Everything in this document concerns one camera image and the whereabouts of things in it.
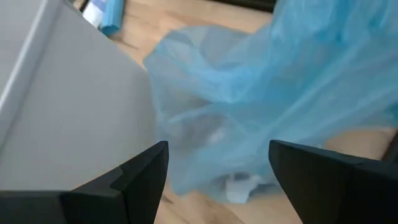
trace plastic bag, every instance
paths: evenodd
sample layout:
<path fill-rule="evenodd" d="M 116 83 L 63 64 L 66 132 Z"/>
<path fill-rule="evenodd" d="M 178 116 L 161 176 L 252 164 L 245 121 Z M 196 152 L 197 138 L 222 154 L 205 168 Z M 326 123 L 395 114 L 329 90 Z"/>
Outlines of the plastic bag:
<path fill-rule="evenodd" d="M 397 11 L 395 0 L 279 1 L 253 35 L 203 26 L 165 36 L 144 64 L 174 191 L 243 202 L 276 184 L 271 139 L 318 146 L 395 126 Z"/>

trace gray panel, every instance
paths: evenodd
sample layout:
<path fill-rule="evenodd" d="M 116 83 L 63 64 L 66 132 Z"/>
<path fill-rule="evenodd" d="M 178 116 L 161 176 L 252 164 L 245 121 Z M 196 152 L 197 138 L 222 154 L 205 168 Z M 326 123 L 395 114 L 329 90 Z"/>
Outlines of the gray panel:
<path fill-rule="evenodd" d="M 43 0 L 2 0 L 0 7 L 0 90 L 12 72 L 25 38 Z"/>
<path fill-rule="evenodd" d="M 62 6 L 0 149 L 0 189 L 73 189 L 154 143 L 149 77 Z"/>

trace blue object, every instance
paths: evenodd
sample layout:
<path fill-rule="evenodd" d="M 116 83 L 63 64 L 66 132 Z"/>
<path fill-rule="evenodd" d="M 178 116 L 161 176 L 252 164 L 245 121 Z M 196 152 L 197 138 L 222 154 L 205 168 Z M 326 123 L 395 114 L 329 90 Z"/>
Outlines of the blue object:
<path fill-rule="evenodd" d="M 101 22 L 101 32 L 107 36 L 117 33 L 122 27 L 124 0 L 107 0 Z"/>
<path fill-rule="evenodd" d="M 99 10 L 105 11 L 106 8 L 106 0 L 91 0 L 91 3 L 95 5 Z"/>
<path fill-rule="evenodd" d="M 253 35 L 203 26 L 165 36 L 144 64 L 174 191 L 221 198 L 231 174 L 272 179 L 271 139 L 317 146 L 396 126 L 397 12 L 396 0 L 279 1 Z"/>

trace black object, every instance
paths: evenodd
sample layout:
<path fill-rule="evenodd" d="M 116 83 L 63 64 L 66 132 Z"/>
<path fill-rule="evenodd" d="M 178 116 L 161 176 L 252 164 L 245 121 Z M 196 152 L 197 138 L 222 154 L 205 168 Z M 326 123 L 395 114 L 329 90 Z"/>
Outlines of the black object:
<path fill-rule="evenodd" d="M 0 191 L 0 223 L 153 223 L 168 162 L 161 141 L 70 192 Z"/>
<path fill-rule="evenodd" d="M 266 12 L 273 12 L 277 2 L 277 0 L 213 0 L 213 1 L 234 4 L 237 6 L 248 7 Z"/>
<path fill-rule="evenodd" d="M 398 164 L 398 131 L 392 138 L 390 145 L 388 146 L 386 153 L 384 153 L 381 160 L 384 162 L 392 162 Z"/>
<path fill-rule="evenodd" d="M 84 1 L 83 1 L 83 3 L 81 4 L 81 6 L 80 6 L 80 8 L 79 8 L 79 11 L 80 11 L 81 13 L 84 12 L 84 10 L 86 9 L 86 7 L 87 7 L 89 1 L 90 1 L 90 0 L 84 0 Z"/>
<path fill-rule="evenodd" d="M 398 165 L 271 141 L 274 173 L 303 224 L 398 223 Z"/>

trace wooden floor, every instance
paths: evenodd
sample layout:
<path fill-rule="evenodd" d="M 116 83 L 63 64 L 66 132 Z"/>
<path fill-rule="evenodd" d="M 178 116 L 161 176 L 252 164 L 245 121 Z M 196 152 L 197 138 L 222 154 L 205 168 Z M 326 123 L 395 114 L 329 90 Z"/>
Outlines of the wooden floor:
<path fill-rule="evenodd" d="M 113 40 L 142 64 L 142 59 L 172 29 L 219 24 L 254 32 L 271 19 L 272 15 L 265 12 L 205 0 L 126 0 L 123 29 Z M 353 131 L 328 141 L 326 147 L 379 159 L 393 134 L 393 129 Z M 284 194 L 262 196 L 245 205 L 231 205 L 218 204 L 198 192 L 178 197 L 166 186 L 155 223 L 294 224 L 300 220 Z"/>

